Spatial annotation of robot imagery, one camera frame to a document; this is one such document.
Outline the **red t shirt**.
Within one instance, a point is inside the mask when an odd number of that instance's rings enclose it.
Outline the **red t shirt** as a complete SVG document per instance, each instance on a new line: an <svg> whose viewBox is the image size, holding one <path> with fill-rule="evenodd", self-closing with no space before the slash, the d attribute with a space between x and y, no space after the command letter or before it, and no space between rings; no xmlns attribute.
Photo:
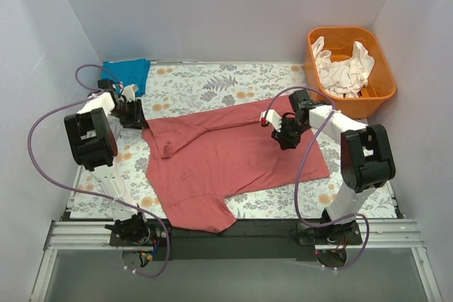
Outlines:
<svg viewBox="0 0 453 302"><path fill-rule="evenodd" d="M218 110L148 121L142 137L150 148L146 177L176 228L211 233L236 219L226 198L294 182L306 158L303 181L330 173L314 134L303 133L297 148L282 150L260 114L271 106L286 113L288 99L261 100Z"/></svg>

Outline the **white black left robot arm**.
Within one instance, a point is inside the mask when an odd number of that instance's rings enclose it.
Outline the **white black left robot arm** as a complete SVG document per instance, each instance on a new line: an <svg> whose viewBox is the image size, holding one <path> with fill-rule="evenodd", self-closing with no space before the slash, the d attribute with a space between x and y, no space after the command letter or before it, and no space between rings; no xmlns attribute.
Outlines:
<svg viewBox="0 0 453 302"><path fill-rule="evenodd" d="M142 102L136 97L137 85L125 86L121 93L110 79L101 79L98 86L103 91L100 95L93 95L77 113L64 118L70 149L76 163L90 172L102 193L113 198L110 208L114 224L106 228L122 240L143 245L150 239L151 229L145 215L135 209L137 204L120 175L117 142L108 118L118 118L125 129L143 130L149 125Z"/></svg>

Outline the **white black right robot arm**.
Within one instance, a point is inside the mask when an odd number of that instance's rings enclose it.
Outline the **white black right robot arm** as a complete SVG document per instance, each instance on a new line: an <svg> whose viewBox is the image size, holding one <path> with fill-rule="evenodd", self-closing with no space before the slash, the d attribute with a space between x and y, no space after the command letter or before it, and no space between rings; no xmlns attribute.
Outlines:
<svg viewBox="0 0 453 302"><path fill-rule="evenodd" d="M282 150L295 149L303 133L316 129L340 145L343 183L336 198L317 221L302 219L293 232L302 245L318 241L334 244L359 236L357 214L368 197L396 174L386 129L357 122L336 109L332 100L314 101L312 90L293 86L291 112L279 115L271 107L260 114L263 127L273 127L271 137Z"/></svg>

